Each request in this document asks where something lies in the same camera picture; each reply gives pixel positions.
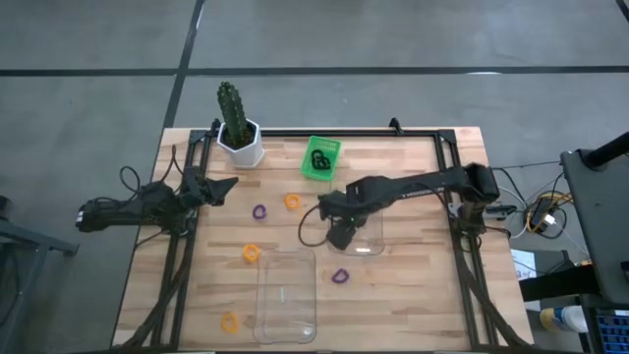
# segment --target white bottle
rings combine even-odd
[[[543,309],[540,312],[540,321],[544,328],[551,331],[588,332],[588,324],[581,306]]]

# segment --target wooden tabletop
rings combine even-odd
[[[452,129],[461,163],[488,165],[480,128]],[[154,179],[165,172],[172,145],[183,165],[189,133],[190,129],[164,131]],[[317,194],[344,190],[347,183],[367,175],[401,177],[437,170],[431,139],[337,140],[342,142],[342,153],[331,183],[301,174],[307,138],[264,138],[266,156],[254,170],[235,170],[226,153],[212,144],[208,177],[238,176],[240,182],[227,196],[225,206],[200,209],[180,349],[469,349],[447,220],[435,196],[397,202],[382,217],[374,218],[381,222],[385,244],[380,255],[351,257],[332,252],[326,245],[312,249],[316,257],[316,338],[312,342],[262,345],[254,339],[257,265],[244,261],[245,244],[256,244],[262,252],[304,248],[297,238],[297,226],[303,212],[315,205]],[[173,172],[166,179],[172,187],[180,181],[181,176]],[[286,208],[284,198],[289,193],[301,196],[301,210]],[[258,204],[266,206],[264,221],[252,218],[252,209]],[[325,227],[317,217],[309,217],[304,237],[311,242],[323,239]],[[140,239],[156,231],[144,227]],[[509,243],[498,232],[489,231],[482,237],[489,296],[517,333],[533,342]],[[124,342],[155,304],[167,245],[168,236],[160,236],[135,252],[115,344]],[[330,281],[340,267],[351,275],[342,285]],[[483,333],[478,303],[475,308]],[[221,329],[221,317],[227,312],[238,317],[237,333]],[[164,333],[165,337],[170,333],[169,324]]]

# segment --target green basket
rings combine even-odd
[[[330,169],[317,170],[313,167],[313,150],[320,149],[325,157],[330,159]],[[334,178],[334,170],[336,169],[336,161],[341,154],[341,142],[333,141],[326,138],[311,136],[308,141],[306,155],[302,162],[302,173],[304,176],[320,181],[331,181]]]

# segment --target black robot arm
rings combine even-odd
[[[334,191],[318,197],[322,220],[330,218],[332,227],[326,238],[336,248],[345,250],[356,229],[367,217],[399,200],[449,190],[461,196],[455,215],[470,232],[484,233],[483,211],[500,197],[493,173],[485,166],[471,163],[444,171],[390,179],[369,176],[346,186],[346,193]]]
[[[181,232],[189,210],[202,205],[222,206],[238,177],[214,181],[204,178],[198,166],[186,167],[179,193],[163,182],[141,186],[127,201],[96,198],[79,208],[76,226],[83,232],[113,225],[156,225]]]

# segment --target black stand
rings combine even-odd
[[[20,271],[20,288],[15,302],[11,304],[11,311],[6,322],[0,327],[0,354],[12,353],[15,338],[19,329],[24,323],[29,298],[32,295],[33,287],[43,268],[46,254],[50,250],[63,252],[64,256],[71,257],[77,253],[79,245],[46,236],[34,231],[16,226],[6,219],[0,219],[0,238],[5,237],[12,242],[2,243],[2,253],[0,253],[0,266],[5,265],[7,258],[15,257],[11,252],[18,252],[26,249],[27,252],[34,253],[29,257],[29,266],[25,271]],[[4,295],[4,299],[9,299],[10,295]]]

